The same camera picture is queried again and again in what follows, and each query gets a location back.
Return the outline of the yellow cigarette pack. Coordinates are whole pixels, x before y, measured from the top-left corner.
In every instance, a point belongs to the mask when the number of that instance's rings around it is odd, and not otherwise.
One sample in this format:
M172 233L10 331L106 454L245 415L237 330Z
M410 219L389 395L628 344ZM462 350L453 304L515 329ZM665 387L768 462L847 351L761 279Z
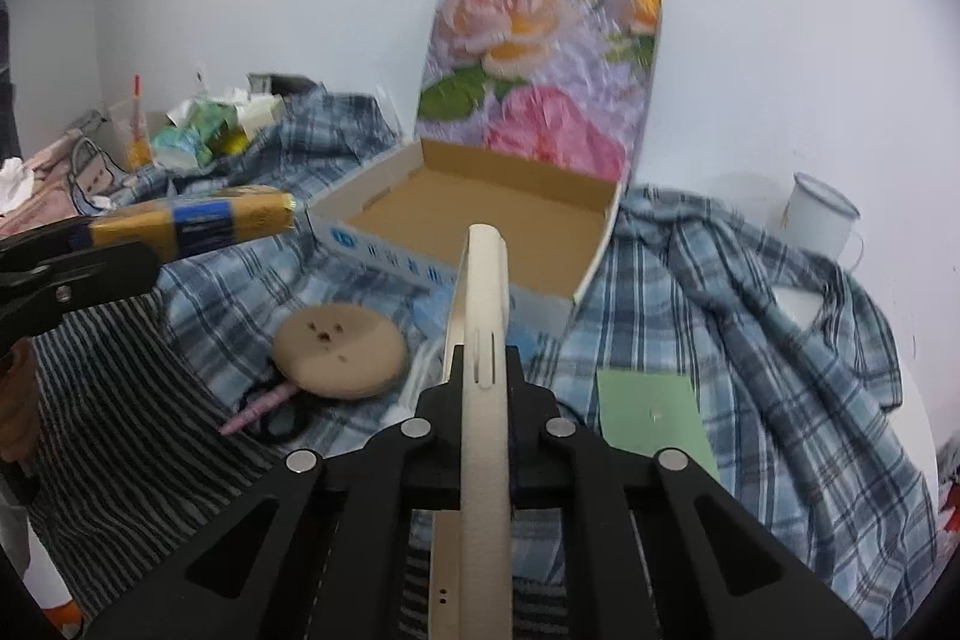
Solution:
M91 247L140 242L161 263L171 263L288 232L298 208L293 195L276 188L226 188L114 209L94 218L86 234Z

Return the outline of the green leather pouch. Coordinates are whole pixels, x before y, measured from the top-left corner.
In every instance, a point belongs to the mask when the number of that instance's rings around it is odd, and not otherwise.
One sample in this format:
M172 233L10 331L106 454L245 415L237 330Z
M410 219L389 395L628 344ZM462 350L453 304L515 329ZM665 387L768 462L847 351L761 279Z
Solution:
M677 448L718 479L718 463L690 378L599 369L597 393L599 425L608 445L649 458L664 448Z

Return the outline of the beige phone case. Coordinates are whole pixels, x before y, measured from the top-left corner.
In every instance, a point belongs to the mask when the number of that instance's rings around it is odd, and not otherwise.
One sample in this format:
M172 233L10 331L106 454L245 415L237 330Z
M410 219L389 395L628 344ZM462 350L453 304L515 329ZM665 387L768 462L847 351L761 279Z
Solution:
M474 224L444 344L444 380L462 392L460 509L433 518L431 638L512 635L508 321L506 242Z

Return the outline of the pink handled scissors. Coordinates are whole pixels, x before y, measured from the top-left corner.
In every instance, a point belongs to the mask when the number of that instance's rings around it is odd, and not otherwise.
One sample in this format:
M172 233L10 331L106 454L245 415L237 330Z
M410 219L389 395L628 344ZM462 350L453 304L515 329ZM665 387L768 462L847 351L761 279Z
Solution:
M259 383L241 396L238 412L218 427L218 434L245 434L278 447L301 437L313 419L313 403L294 383Z

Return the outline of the round tan pouch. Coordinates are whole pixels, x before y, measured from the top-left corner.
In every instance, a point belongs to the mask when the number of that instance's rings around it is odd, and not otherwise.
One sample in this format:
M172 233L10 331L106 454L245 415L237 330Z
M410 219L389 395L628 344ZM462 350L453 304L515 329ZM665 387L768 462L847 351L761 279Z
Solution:
M392 320L347 302L302 307L275 331L270 360L301 392L371 398L402 375L409 349Z

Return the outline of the pink cartoon bag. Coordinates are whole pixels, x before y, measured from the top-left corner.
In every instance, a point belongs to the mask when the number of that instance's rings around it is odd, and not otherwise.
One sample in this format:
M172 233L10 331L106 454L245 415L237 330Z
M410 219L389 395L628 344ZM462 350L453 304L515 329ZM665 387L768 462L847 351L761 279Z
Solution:
M2 237L109 211L135 182L104 148L70 130L31 158L2 166Z

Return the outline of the plastic cup with straw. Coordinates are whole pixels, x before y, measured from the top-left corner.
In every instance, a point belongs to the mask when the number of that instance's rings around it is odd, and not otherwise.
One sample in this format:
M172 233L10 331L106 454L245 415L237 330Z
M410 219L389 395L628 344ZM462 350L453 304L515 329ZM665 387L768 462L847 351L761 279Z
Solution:
M146 113L143 110L142 77L135 73L127 97L110 104L107 108L117 145L121 147L125 169L135 170L151 163L151 145Z

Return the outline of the black white striped cloth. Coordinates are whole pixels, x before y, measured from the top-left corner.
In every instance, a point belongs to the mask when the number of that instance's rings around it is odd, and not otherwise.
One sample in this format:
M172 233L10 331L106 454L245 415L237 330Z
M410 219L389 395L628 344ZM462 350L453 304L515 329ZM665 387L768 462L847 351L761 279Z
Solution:
M32 351L41 434L29 521L94 619L278 455L220 435L223 406L167 341L155 294L65 315Z

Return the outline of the crumpled green packaging pile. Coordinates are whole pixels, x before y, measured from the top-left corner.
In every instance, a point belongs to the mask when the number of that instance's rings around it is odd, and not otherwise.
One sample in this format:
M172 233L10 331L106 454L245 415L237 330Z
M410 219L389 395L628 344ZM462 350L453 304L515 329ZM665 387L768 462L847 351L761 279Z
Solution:
M280 96L240 89L224 96L185 99L166 113L166 125L151 135L151 161L161 169L190 170L235 156L280 120L281 106Z

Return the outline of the blue plaid shirt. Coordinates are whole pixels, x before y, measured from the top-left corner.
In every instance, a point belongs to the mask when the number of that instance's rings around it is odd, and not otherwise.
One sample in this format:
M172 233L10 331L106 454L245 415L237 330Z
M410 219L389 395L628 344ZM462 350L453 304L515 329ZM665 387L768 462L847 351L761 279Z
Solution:
M319 88L239 156L176 174L144 167L126 202L272 185L305 202L392 148L376 101ZM814 323L775 286L823 296ZM395 319L413 349L425 291L332 255L298 232L166 266L167 334L190 374L233 408L259 380L278 320L350 301ZM612 242L563 341L536 339L527 376L599 422L599 369L688 378L719 482L878 637L910 619L934 578L934 509L885 413L903 401L895 339L856 280L708 198L628 191Z

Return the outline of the white enamel mug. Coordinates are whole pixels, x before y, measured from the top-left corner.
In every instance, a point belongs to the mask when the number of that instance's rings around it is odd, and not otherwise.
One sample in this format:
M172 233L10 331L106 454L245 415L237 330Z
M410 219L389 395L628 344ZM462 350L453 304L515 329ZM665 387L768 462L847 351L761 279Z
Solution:
M794 174L793 190L782 208L778 234L783 242L839 263L851 239L857 244L853 261L856 271L864 259L866 242L856 230L861 211L827 182L805 172Z

